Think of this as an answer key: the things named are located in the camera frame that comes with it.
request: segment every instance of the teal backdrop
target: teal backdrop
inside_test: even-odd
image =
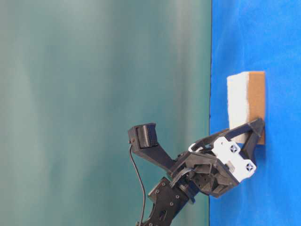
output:
[[[0,30],[0,224],[134,226],[127,130],[156,122],[173,158],[208,135],[211,1],[1,0]],[[208,225],[196,199],[173,226]]]

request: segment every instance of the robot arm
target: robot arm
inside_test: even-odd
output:
[[[198,192],[219,197],[256,171],[253,151],[264,128],[260,118],[197,140],[175,160],[158,143],[155,126],[138,125],[128,131],[133,152],[163,168],[170,178],[162,178],[148,194],[153,209],[141,226],[169,226],[187,202],[194,203]],[[248,139],[240,148],[231,139],[244,133]]]

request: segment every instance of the screw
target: screw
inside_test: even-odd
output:
[[[252,169],[253,169],[253,165],[252,164],[250,164],[250,163],[248,163],[247,165],[246,165],[246,169],[247,169],[247,171],[252,171]]]
[[[230,151],[235,153],[237,151],[237,147],[235,145],[231,145]]]

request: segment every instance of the wire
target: wire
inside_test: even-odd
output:
[[[141,186],[141,189],[142,189],[142,192],[143,192],[143,203],[142,203],[141,219],[140,219],[140,222],[139,222],[139,226],[141,226],[142,221],[143,221],[144,209],[145,209],[145,189],[144,189],[143,182],[141,180],[138,168],[136,166],[136,163],[134,162],[134,159],[132,157],[132,145],[130,145],[130,148],[129,148],[128,152],[129,152],[130,159],[131,159],[131,161],[133,163],[133,166],[135,168],[135,171],[136,171],[136,174],[138,176],[138,179],[139,179],[139,182],[140,182],[140,186]]]

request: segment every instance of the foam block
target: foam block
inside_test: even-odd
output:
[[[265,117],[265,72],[242,72],[227,78],[229,128]],[[246,134],[232,139],[246,141]],[[265,143],[264,132],[259,144]]]

